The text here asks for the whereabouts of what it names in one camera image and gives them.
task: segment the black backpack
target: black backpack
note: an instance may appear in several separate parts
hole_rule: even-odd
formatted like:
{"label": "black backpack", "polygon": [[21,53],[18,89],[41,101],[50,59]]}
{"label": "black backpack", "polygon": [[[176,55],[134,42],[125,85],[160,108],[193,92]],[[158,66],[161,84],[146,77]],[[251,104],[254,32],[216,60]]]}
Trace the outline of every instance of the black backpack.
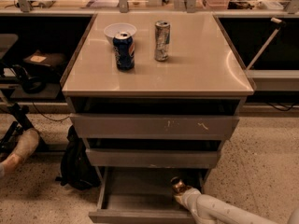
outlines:
{"label": "black backpack", "polygon": [[83,140],[78,138],[74,126],[68,130],[69,141],[61,162],[61,177],[56,178],[64,186],[69,184],[79,190],[99,187],[100,179],[91,166]]}

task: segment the pepsi can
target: pepsi can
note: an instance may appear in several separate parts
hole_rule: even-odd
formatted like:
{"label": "pepsi can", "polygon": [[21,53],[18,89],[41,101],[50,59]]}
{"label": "pepsi can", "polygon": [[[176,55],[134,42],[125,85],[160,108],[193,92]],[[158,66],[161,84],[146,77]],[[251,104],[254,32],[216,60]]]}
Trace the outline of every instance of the pepsi can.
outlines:
{"label": "pepsi can", "polygon": [[116,65],[119,70],[130,70],[135,66],[135,44],[128,32],[118,32],[113,38]]}
{"label": "pepsi can", "polygon": [[168,59],[168,47],[170,40],[170,22],[157,21],[155,24],[156,50],[155,59],[159,62]]}

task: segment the workbench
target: workbench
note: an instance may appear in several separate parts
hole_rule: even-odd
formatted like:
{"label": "workbench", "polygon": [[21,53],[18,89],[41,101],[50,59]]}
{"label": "workbench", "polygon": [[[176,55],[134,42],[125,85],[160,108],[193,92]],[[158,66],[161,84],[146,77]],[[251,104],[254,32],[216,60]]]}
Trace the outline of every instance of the workbench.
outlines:
{"label": "workbench", "polygon": [[[158,20],[169,59],[154,60]],[[104,29],[128,22],[135,68],[121,72]],[[193,223],[173,199],[175,175],[202,189],[254,84],[212,13],[99,11],[63,86],[71,120],[102,180],[100,223]]]}

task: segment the cabinet top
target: cabinet top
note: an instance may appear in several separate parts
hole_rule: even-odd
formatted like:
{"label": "cabinet top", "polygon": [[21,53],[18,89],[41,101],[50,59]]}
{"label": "cabinet top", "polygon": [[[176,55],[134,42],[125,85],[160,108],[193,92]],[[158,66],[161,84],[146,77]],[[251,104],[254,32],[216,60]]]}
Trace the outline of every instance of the cabinet top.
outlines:
{"label": "cabinet top", "polygon": [[[170,22],[169,58],[154,59],[155,22]],[[104,29],[131,23],[135,68],[116,67]],[[65,96],[247,96],[253,88],[210,12],[98,12],[63,86]]]}

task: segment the white pipe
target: white pipe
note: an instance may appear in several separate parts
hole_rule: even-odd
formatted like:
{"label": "white pipe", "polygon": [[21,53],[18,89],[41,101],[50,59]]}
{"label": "white pipe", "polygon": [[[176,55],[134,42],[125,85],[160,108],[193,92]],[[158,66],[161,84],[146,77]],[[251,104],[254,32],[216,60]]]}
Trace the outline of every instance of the white pipe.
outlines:
{"label": "white pipe", "polygon": [[[272,22],[280,24],[283,21],[281,19],[272,18]],[[269,36],[269,38],[266,40],[266,42],[263,44],[261,49],[258,51],[258,53],[255,55],[255,57],[250,62],[249,66],[246,67],[246,70],[250,70],[250,68],[255,64],[255,62],[258,60],[258,58],[262,55],[263,51],[269,46],[270,42],[274,39],[274,37],[277,35],[277,33],[280,30],[280,26],[274,30],[274,32]]]}
{"label": "white pipe", "polygon": [[186,190],[181,197],[181,203],[190,210],[197,224],[216,224],[217,220],[225,224],[277,224],[209,195],[201,194],[198,189]]}

